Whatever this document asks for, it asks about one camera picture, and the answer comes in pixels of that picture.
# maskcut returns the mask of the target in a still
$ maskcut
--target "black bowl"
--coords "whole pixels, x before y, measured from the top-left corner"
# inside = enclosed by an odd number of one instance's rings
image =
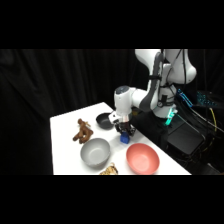
[[[97,118],[96,118],[96,121],[98,123],[98,125],[102,128],[102,129],[111,129],[114,127],[113,124],[110,123],[110,120],[109,120],[109,115],[111,113],[104,113],[104,114],[100,114]]]

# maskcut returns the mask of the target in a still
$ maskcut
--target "gray bowl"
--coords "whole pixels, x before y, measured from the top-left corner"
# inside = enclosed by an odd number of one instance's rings
[[[88,141],[81,149],[83,162],[90,167],[98,167],[107,162],[110,157],[110,145],[101,138]]]

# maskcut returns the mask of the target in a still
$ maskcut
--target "green light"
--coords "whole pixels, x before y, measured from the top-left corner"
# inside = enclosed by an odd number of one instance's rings
[[[171,121],[172,121],[172,119],[168,119],[168,120],[166,121],[166,125],[169,126],[170,123],[171,123]]]
[[[170,111],[169,111],[169,114],[168,114],[168,116],[167,116],[167,121],[166,121],[166,125],[167,126],[169,126],[170,125],[170,123],[171,123],[171,121],[172,121],[172,118],[174,117],[174,113],[173,113],[173,111],[172,111],[172,108],[170,109]]]

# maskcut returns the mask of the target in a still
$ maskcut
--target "blue toy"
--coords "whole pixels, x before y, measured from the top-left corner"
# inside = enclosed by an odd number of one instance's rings
[[[130,141],[130,138],[129,138],[128,133],[123,132],[122,135],[121,135],[121,142],[125,143],[125,144],[128,144],[129,141]]]

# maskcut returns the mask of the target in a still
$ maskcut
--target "small toy figure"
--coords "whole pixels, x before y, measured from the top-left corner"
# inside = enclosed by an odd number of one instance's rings
[[[100,176],[112,176],[112,175],[116,176],[118,175],[118,171],[114,163],[111,163],[110,166],[106,169],[106,171],[100,174]]]
[[[84,144],[89,141],[91,135],[93,135],[93,131],[90,130],[87,126],[91,127],[88,122],[82,121],[82,119],[78,120],[78,124],[80,125],[79,133],[73,138],[73,141],[77,141],[79,139],[80,144]]]

